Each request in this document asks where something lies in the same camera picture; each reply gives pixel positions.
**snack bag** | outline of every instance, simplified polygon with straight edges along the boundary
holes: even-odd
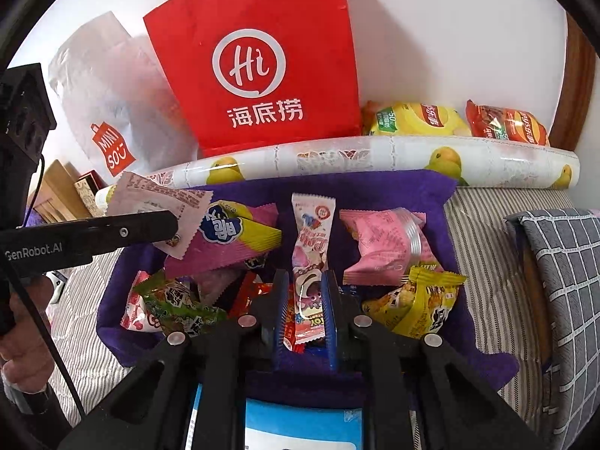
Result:
[[[294,193],[292,206],[298,240],[292,254],[296,344],[325,336],[321,305],[321,275],[327,265],[327,247],[335,199]]]
[[[340,210],[340,219],[361,253],[361,259],[344,271],[343,284],[398,286],[411,266],[442,270],[421,230],[424,214],[405,208]]]
[[[169,210],[177,217],[177,233],[168,241],[154,242],[154,246],[181,259],[196,234],[211,198],[212,191],[171,189],[126,171],[116,184],[106,214],[112,216]]]
[[[544,125],[527,111],[478,106],[469,100],[466,114],[475,137],[550,146]]]
[[[421,103],[382,105],[369,101],[362,110],[365,135],[459,135],[471,130],[452,108]]]
[[[279,247],[281,230],[273,228],[276,221],[275,203],[259,207],[222,200],[211,203],[183,259],[167,257],[167,277],[196,275],[250,261]]]
[[[239,287],[239,291],[233,305],[229,310],[230,318],[237,318],[241,315],[248,314],[250,311],[250,305],[257,296],[271,292],[272,284],[267,282],[260,282],[260,278],[253,272],[248,272],[242,285]]]
[[[158,318],[146,309],[146,303],[142,299],[142,296],[134,291],[134,287],[137,284],[140,284],[149,277],[148,272],[143,272],[143,270],[137,273],[127,297],[125,313],[121,318],[121,326],[123,328],[138,332],[160,332],[161,328]]]
[[[167,279],[164,270],[138,284],[134,291],[142,296],[148,309],[158,318],[165,335],[185,332],[196,336],[227,318],[221,308],[194,303],[190,291],[180,282]]]
[[[408,282],[380,299],[364,301],[362,309],[398,335],[421,338],[442,327],[466,279],[454,272],[411,267]]]
[[[296,309],[294,297],[294,285],[290,284],[290,290],[287,296],[286,320],[283,328],[283,345],[289,351],[304,353],[305,345],[296,343]]]

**yellow snack bag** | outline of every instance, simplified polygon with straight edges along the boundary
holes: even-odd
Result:
[[[472,135],[458,112],[444,106],[401,102],[383,106],[368,102],[363,119],[365,135]]]
[[[394,333],[421,338],[442,327],[466,279],[454,272],[413,266],[406,284],[380,299],[363,302],[362,309]]]

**purple towel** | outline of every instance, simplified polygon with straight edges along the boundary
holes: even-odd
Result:
[[[443,211],[443,205],[454,193],[455,186],[456,182],[444,175],[419,170],[269,178],[203,186],[197,189],[213,190],[215,200],[238,201],[249,206],[277,203],[280,215],[277,227],[283,232],[283,244],[269,254],[269,263],[277,267],[291,270],[292,251],[297,235],[291,198],[293,192],[300,192],[334,197],[337,211],[385,210],[402,206],[414,212],[426,213],[424,233],[433,253],[444,269],[458,272],[457,259]],[[136,360],[161,338],[160,334],[125,330],[119,322],[137,271],[155,272],[162,266],[164,257],[164,254],[152,245],[134,245],[126,248],[115,265],[98,308],[98,336],[124,366],[135,365]],[[335,215],[328,250],[329,267],[334,270],[337,278],[341,279],[344,269],[357,262],[359,257],[357,243]],[[517,374],[518,362],[512,355],[484,354],[475,347],[473,319],[462,291],[440,335],[469,361],[494,390],[505,386]],[[286,365],[302,372],[302,359],[296,355],[290,353]],[[277,384],[274,379],[259,376],[247,382],[256,386],[257,391],[262,387],[263,394],[266,385]],[[339,379],[337,383],[343,386],[344,383],[353,384],[355,380],[350,377]]]

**red paper bag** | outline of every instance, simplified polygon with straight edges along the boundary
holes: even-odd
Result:
[[[169,0],[144,21],[205,156],[360,135],[346,0]]]

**haidilao logo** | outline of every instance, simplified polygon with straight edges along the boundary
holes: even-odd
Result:
[[[281,84],[286,56],[279,42],[255,28],[226,35],[212,54],[212,70],[227,91],[242,98],[261,98]]]

